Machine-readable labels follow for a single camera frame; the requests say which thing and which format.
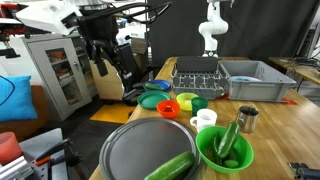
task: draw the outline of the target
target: white mug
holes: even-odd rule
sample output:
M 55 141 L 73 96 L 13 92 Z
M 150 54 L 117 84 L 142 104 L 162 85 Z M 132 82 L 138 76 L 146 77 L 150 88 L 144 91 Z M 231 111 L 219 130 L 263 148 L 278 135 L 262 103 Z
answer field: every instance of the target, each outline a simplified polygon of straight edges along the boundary
M 211 109 L 200 109 L 197 112 L 197 116 L 190 119 L 191 126 L 197 128 L 197 131 L 200 132 L 202 129 L 214 126 L 217 120 L 217 113 Z

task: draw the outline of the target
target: dish rack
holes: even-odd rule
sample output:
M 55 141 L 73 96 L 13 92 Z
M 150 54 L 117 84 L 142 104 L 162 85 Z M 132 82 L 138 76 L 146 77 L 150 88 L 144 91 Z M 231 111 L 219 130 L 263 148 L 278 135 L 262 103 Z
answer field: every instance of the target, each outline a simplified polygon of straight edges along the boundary
M 213 57 L 178 57 L 171 74 L 174 93 L 195 93 L 206 99 L 215 99 L 228 92 L 229 82 Z

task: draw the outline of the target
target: orange bowl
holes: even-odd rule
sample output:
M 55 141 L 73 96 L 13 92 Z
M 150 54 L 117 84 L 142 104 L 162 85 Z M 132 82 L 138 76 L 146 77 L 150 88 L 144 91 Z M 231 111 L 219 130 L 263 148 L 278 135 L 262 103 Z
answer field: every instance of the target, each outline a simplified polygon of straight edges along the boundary
M 157 104 L 157 110 L 164 118 L 174 118 L 179 110 L 180 105 L 174 100 L 163 100 Z

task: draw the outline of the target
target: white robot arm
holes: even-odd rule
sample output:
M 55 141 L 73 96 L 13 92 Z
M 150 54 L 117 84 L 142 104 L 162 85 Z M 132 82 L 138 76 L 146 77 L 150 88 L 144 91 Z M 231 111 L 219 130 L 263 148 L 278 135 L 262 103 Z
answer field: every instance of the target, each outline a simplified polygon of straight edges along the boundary
M 217 46 L 218 41 L 212 35 L 224 34 L 228 31 L 228 23 L 220 17 L 220 1 L 230 0 L 207 0 L 208 12 L 207 22 L 199 25 L 199 33 L 203 36 L 205 42 L 204 57 L 218 57 Z

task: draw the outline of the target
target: stainless steel cup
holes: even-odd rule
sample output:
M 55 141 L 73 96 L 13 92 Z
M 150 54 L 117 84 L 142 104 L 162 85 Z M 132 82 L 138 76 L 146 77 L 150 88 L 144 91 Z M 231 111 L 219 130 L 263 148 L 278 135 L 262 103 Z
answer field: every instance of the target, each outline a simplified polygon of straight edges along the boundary
M 259 111 L 253 106 L 241 106 L 238 111 L 236 122 L 243 133 L 252 133 L 256 128 Z

